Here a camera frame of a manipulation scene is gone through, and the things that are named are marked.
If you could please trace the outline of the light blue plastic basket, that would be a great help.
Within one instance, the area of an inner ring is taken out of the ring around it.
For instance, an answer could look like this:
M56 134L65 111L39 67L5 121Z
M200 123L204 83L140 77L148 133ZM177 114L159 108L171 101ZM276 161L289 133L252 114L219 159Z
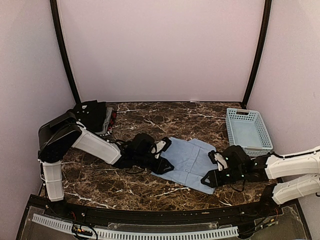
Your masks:
M250 157L272 152L272 141L258 111L227 108L225 123L230 146L241 146Z

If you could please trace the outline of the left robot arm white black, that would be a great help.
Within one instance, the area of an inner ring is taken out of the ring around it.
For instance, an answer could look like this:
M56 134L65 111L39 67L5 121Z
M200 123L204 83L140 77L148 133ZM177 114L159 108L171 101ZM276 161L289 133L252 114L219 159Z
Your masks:
M156 142L146 133L138 133L132 140L106 140L89 129L76 116L67 111L45 123L38 130L39 150L37 160L41 165L41 177L51 210L60 218L71 213L63 187L62 161L71 150L89 154L117 169L140 167L156 175L175 169L162 157L172 144L167 137Z

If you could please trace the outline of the grey shirt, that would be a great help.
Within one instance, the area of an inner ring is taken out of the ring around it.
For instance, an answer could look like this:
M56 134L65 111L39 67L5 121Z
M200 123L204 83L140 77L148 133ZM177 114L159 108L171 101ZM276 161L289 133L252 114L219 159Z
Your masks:
M105 136L108 133L108 125L110 123L111 120L111 116L112 116L112 111L113 108L112 107L107 107L106 108L106 116L102 125L102 131L100 133L101 136Z

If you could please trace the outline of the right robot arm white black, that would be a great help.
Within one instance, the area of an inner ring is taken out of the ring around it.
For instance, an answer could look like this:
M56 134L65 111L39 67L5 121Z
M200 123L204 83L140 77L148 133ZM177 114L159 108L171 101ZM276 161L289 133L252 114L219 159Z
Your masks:
M255 213L266 217L281 205L293 199L320 193L320 148L292 154L267 153L250 158L239 145L232 145L223 152L208 153L212 163L218 168L210 170L201 183L217 188L238 181L264 182L282 177L296 176L296 179L268 185L255 205Z

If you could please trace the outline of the light blue long sleeve shirt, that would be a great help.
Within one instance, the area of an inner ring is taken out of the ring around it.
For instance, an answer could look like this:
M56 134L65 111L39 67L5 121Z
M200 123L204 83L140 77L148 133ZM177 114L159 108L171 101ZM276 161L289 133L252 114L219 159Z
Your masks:
M208 153L215 151L216 148L196 138L189 141L175 137L169 139L170 147L160 156L167 159L174 169L164 174L152 173L152 175L212 195L215 189L202 184L201 179L208 171L218 168L208 156Z

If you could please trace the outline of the black red printed shirt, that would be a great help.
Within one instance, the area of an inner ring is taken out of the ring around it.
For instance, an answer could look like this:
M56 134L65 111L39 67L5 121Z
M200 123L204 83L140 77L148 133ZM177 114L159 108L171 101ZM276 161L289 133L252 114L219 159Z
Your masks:
M107 125L106 128L106 135L111 135L112 134L112 128L116 122L116 118L117 118L117 111L116 110L112 110L111 111L111 115L110 115L110 119L109 119L109 123Z

